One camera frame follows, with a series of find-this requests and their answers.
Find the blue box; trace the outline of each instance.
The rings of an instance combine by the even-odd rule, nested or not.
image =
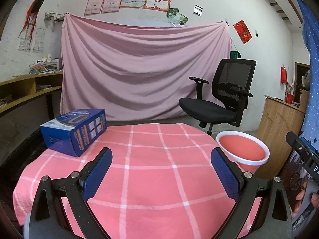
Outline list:
[[[106,130],[104,110],[75,110],[41,125],[47,148],[81,156]]]

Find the blue polka dot curtain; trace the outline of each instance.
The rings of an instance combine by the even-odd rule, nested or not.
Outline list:
[[[310,52],[311,84],[309,102],[306,117],[302,127],[304,132],[301,136],[307,139],[319,150],[319,23],[312,14],[308,6],[302,1],[297,0],[303,15],[303,37],[305,45]]]

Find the pink tablecloth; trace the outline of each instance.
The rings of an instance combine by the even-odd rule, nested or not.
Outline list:
[[[42,176],[67,177],[81,170],[103,147],[113,163],[88,203],[113,239],[210,239],[231,211],[229,199],[210,163],[217,143],[185,124],[109,127],[79,158],[46,150],[23,171],[13,193],[15,213],[24,224]],[[83,237],[66,200],[74,232]],[[249,231],[255,202],[239,237]]]

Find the bolt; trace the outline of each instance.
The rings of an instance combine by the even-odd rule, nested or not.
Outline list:
[[[48,178],[49,178],[49,176],[45,175],[45,176],[43,176],[43,177],[41,178],[41,181],[46,182]]]
[[[245,172],[244,176],[248,179],[250,179],[253,175],[250,172]]]
[[[276,176],[276,177],[274,178],[274,180],[275,180],[275,182],[281,182],[281,179],[280,179],[278,176]]]
[[[79,176],[79,172],[72,172],[71,178],[77,178]]]

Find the green bag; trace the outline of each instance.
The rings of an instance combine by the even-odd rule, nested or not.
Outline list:
[[[241,58],[241,55],[240,55],[239,51],[231,51],[230,58],[235,58],[235,59]]]

